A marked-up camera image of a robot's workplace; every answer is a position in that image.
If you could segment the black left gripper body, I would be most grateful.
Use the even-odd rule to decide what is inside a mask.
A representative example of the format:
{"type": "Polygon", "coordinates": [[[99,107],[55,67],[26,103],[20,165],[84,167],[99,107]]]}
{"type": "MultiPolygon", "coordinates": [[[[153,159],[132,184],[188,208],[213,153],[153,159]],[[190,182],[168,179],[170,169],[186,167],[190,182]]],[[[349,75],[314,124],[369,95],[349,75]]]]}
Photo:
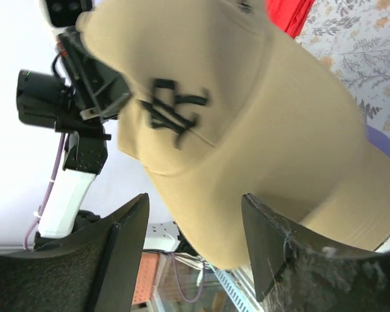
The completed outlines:
{"type": "Polygon", "coordinates": [[[122,75],[86,50],[74,26],[57,34],[56,41],[57,55],[51,70],[62,95],[56,111],[82,120],[116,120],[131,98],[122,75]]]}

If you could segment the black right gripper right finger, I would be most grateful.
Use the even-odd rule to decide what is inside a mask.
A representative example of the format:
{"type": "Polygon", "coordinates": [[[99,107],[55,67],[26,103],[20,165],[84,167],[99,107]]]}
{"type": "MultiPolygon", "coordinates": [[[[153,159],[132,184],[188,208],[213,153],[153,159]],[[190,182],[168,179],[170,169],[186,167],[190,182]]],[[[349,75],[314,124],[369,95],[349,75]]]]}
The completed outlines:
{"type": "Polygon", "coordinates": [[[266,311],[390,311],[390,252],[331,240],[241,200],[255,296],[266,311]]]}

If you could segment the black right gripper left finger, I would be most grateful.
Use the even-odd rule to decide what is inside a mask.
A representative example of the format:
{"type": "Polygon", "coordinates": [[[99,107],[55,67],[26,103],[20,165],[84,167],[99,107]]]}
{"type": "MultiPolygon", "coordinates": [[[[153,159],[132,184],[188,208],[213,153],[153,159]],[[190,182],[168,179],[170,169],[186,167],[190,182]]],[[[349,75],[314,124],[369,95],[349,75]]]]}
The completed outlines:
{"type": "Polygon", "coordinates": [[[149,202],[139,194],[38,250],[0,254],[0,312],[130,311],[149,202]]]}

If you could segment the beige baseball cap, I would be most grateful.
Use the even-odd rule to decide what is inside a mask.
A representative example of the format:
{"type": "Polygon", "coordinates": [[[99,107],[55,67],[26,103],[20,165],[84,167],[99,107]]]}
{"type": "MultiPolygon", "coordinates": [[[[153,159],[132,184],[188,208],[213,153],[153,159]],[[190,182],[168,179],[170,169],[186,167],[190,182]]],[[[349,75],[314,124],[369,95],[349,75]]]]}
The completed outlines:
{"type": "Polygon", "coordinates": [[[345,85],[261,1],[103,1],[76,27],[132,91],[118,148],[208,262],[250,262],[247,193],[356,248],[390,237],[390,158],[345,85]]]}

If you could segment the purple baseball cap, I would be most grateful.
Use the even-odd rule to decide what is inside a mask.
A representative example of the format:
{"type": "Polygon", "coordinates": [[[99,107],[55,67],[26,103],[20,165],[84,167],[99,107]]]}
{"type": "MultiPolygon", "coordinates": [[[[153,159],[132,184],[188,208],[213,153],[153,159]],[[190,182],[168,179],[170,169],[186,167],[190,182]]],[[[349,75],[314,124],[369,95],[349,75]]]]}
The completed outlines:
{"type": "Polygon", "coordinates": [[[383,132],[366,125],[367,140],[390,159],[390,138],[383,132]]]}

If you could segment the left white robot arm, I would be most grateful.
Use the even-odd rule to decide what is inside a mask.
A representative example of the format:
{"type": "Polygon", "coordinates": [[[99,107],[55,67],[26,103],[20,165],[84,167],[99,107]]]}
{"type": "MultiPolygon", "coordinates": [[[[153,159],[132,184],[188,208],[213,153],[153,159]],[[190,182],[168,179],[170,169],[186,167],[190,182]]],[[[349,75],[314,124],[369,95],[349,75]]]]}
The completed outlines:
{"type": "Polygon", "coordinates": [[[34,236],[35,248],[78,228],[82,202],[108,158],[111,135],[104,124],[117,119],[131,98],[122,75],[95,59],[74,27],[56,40],[53,73],[21,70],[16,90],[22,123],[60,133],[44,199],[26,234],[34,236]]]}

